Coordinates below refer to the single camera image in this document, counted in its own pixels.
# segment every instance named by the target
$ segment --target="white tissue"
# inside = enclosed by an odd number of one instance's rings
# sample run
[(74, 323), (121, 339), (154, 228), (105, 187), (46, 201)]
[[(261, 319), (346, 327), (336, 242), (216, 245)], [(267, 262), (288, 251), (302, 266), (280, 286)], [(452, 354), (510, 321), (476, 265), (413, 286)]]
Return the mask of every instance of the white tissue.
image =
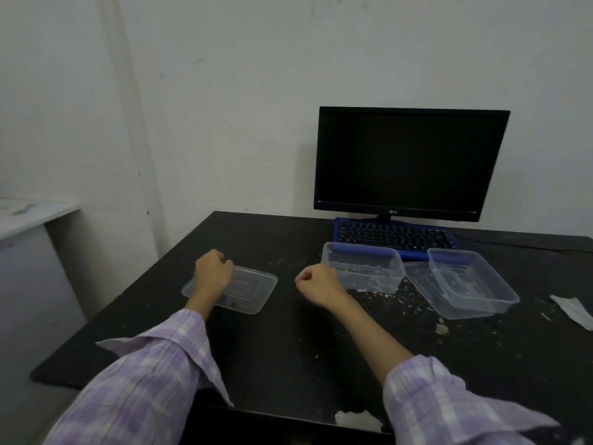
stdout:
[(354, 428), (356, 430), (372, 431), (381, 433), (383, 423), (378, 418), (373, 417), (369, 411), (361, 413), (337, 411), (336, 425)]
[(550, 295), (550, 298), (558, 303), (558, 306), (575, 322), (588, 331), (593, 331), (593, 317), (587, 312), (578, 299), (563, 299)]

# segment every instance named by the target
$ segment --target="transparent plastic box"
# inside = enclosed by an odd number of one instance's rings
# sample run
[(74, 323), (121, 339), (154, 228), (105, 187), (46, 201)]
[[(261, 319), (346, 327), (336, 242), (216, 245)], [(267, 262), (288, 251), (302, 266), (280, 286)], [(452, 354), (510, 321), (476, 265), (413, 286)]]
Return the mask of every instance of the transparent plastic box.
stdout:
[[(245, 314), (257, 314), (262, 310), (277, 282), (278, 277), (271, 273), (235, 266), (233, 278), (218, 299), (217, 306)], [(189, 297), (192, 291), (193, 279), (183, 286), (182, 294)]]
[(336, 269), (345, 289), (394, 294), (406, 276), (402, 259), (392, 248), (327, 242), (322, 264)]
[(406, 262), (406, 276), (437, 314), (447, 320), (475, 319), (494, 315), (493, 312), (471, 311), (451, 306), (444, 298), (427, 261)]
[(478, 253), (429, 248), (429, 266), (452, 306), (503, 313), (519, 302), (515, 291)]

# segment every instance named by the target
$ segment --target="black table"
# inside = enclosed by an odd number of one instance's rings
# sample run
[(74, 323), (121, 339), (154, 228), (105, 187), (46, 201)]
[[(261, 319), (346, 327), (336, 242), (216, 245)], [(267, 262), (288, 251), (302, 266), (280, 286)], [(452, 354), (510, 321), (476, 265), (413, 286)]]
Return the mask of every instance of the black table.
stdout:
[[(115, 360), (94, 343), (134, 336), (181, 309), (186, 299), (180, 290), (194, 261), (218, 248), (236, 265), (278, 276), (259, 314), (216, 307), (207, 322), (212, 355), (236, 409), (326, 424), (334, 424), (337, 411), (366, 409), (389, 425), (381, 386), (345, 329), (293, 283), (303, 267), (319, 262), (332, 231), (333, 221), (326, 219), (214, 212), (37, 367), (32, 379), (82, 389)], [(593, 437), (593, 332), (549, 299), (578, 297), (593, 312), (593, 240), (452, 232), (515, 289), (518, 305), (493, 317), (446, 321), (449, 334), (441, 336), (435, 333), (438, 315), (406, 279), (395, 297), (352, 295), (404, 346), (438, 357), (475, 393), (537, 409)], [(222, 403), (212, 392), (199, 392), (196, 403), (205, 402)]]

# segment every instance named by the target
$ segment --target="person's left hand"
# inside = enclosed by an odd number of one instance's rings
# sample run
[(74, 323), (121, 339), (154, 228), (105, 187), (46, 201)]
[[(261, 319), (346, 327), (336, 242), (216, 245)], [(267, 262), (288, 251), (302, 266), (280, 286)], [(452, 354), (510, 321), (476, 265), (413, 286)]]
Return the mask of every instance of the person's left hand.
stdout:
[(223, 260), (224, 254), (218, 250), (210, 250), (196, 261), (193, 292), (186, 309), (196, 311), (204, 320), (233, 276), (235, 265), (229, 259), (225, 262)]

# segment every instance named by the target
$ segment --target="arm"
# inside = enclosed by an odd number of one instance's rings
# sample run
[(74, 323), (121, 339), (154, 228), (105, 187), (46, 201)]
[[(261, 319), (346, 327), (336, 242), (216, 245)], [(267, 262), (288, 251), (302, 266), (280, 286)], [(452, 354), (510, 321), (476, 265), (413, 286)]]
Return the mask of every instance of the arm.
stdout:
[(132, 339), (100, 342), (121, 358), (84, 388), (46, 445), (177, 444), (198, 389), (214, 386), (231, 404), (204, 325), (233, 274), (222, 258), (212, 250), (196, 262), (185, 309)]
[(296, 287), (332, 312), (351, 334), (383, 385), (383, 401), (399, 445), (529, 444), (516, 433), (557, 426), (550, 417), (515, 403), (479, 397), (436, 358), (413, 356), (342, 288), (334, 269), (304, 269)]

